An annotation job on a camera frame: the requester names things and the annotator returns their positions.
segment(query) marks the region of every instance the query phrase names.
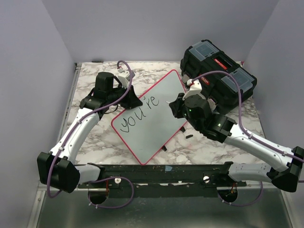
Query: marble tabletop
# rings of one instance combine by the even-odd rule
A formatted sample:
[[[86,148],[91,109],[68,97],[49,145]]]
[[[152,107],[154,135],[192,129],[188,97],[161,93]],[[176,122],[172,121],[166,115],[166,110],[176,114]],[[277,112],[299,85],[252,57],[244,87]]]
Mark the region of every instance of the marble tabletop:
[[[178,62],[130,62],[129,65],[136,74],[133,85],[138,96],[170,70],[176,69],[181,73]],[[95,85],[97,74],[102,71],[117,74],[116,62],[82,64],[72,106],[70,107],[67,127],[71,125],[76,117],[80,101],[89,94]],[[111,120],[122,110],[119,107],[116,112],[103,116],[80,148],[76,163],[139,164],[111,127]],[[264,136],[252,98],[243,103],[242,113],[243,125],[253,133]],[[232,110],[227,116],[238,121],[238,108]],[[189,123],[186,123],[185,128],[185,133],[178,132],[166,144],[167,151],[160,150],[148,164],[223,164],[228,161],[238,163],[261,162],[258,158],[239,148],[207,139],[195,131]],[[193,134],[193,137],[186,139],[185,136],[189,134]]]

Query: purple cable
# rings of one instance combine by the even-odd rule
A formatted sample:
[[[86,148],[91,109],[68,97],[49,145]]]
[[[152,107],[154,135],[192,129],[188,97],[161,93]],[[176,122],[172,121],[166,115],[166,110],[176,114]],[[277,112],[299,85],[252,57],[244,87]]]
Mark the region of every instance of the purple cable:
[[[228,203],[228,202],[224,201],[223,198],[221,198],[221,196],[220,196],[219,194],[218,194],[218,197],[220,198],[220,200],[221,200],[223,203],[228,204],[228,205],[230,205],[230,206],[234,206],[234,207],[246,207],[246,206],[250,206],[250,205],[252,205],[252,204],[258,202],[258,201],[262,198],[264,187],[263,187],[263,183],[262,183],[262,182],[260,182],[260,183],[261,183],[261,190],[260,190],[260,193],[259,193],[259,195],[257,196],[257,198],[256,198],[254,201],[250,202],[250,203],[246,203],[246,204]]]
[[[210,71],[210,72],[204,73],[204,74],[196,77],[195,79],[192,80],[192,82],[194,82],[195,80],[198,80],[198,79],[200,79],[202,77],[205,77],[207,75],[212,75],[212,74],[224,74],[224,75],[227,75],[234,82],[234,84],[237,86],[237,93],[238,93],[238,122],[239,122],[238,124],[239,124],[240,128],[242,129],[243,133],[246,134],[247,136],[250,136],[250,133],[248,133],[246,131],[246,129],[243,127],[243,124],[242,124],[242,96],[241,96],[241,90],[240,90],[240,88],[238,86],[237,81],[234,79],[234,77],[231,74],[229,74],[229,73],[227,73],[225,71],[221,71],[221,70]],[[256,142],[262,144],[263,146],[268,147],[271,150],[274,150],[274,151],[276,151],[276,152],[278,152],[280,154],[284,154],[283,151],[279,150],[278,148],[276,148],[276,147],[274,147],[272,145],[269,145],[266,142],[263,142],[262,140],[259,140],[258,138],[254,137],[254,136],[252,136],[251,138],[253,140],[255,140]],[[301,159],[301,158],[299,158],[299,157],[297,157],[297,156],[294,156],[294,155],[291,155],[291,154],[286,154],[286,156],[290,157],[290,158],[293,158],[293,159],[296,159],[296,160],[304,163],[304,160]]]
[[[134,72],[131,70],[130,66],[123,60],[119,60],[117,62],[117,68],[119,68],[119,64],[120,63],[124,63],[126,65],[126,67],[128,68],[129,70],[129,73],[130,73],[130,83],[129,83],[129,86],[127,88],[127,90],[125,91],[125,93],[120,97],[118,98],[116,101],[114,101],[113,103],[111,104],[108,104],[106,106],[103,106],[101,108],[98,108],[98,109],[95,109],[89,113],[87,113],[86,115],[84,115],[80,120],[79,122],[77,122],[73,128],[71,129],[71,131],[68,133],[67,137],[65,138],[65,140],[63,141],[63,143],[61,144],[61,147],[64,148],[67,141],[69,140],[69,138],[71,137],[71,135],[73,134],[73,132],[75,131],[75,129],[91,114],[93,113],[97,113],[105,108],[108,108],[112,105],[115,105],[117,104],[118,102],[120,102],[126,95],[127,93],[129,92],[129,90],[131,89],[131,85],[132,85],[132,78],[135,76]],[[60,192],[61,190],[59,190],[58,192],[56,192],[54,195],[51,194],[51,190],[50,190],[50,184],[51,184],[51,177],[52,177],[52,172],[53,172],[53,169],[54,169],[54,166],[55,166],[55,163],[56,163],[56,160],[57,158],[59,157],[59,155],[61,154],[61,150],[58,150],[57,154],[55,155],[53,161],[52,161],[52,164],[49,168],[49,171],[48,171],[48,176],[47,176],[47,195],[50,197],[50,198],[54,198],[56,197]]]
[[[129,198],[129,200],[126,201],[124,204],[122,204],[120,206],[109,207],[109,206],[102,206],[102,205],[98,205],[98,204],[93,204],[91,202],[90,195],[88,195],[88,199],[90,201],[89,205],[94,205],[95,207],[106,208],[106,209],[118,209],[118,208],[123,208],[124,206],[127,206],[129,203],[131,203],[131,201],[133,199],[133,196],[134,196],[134,187],[133,187],[132,182],[128,178],[125,178],[125,177],[108,177],[108,178],[105,178],[105,179],[102,179],[102,180],[91,181],[90,183],[100,183],[100,182],[112,180],[112,179],[115,179],[115,178],[120,178],[120,179],[126,180],[131,185],[132,193],[131,193],[131,197]]]

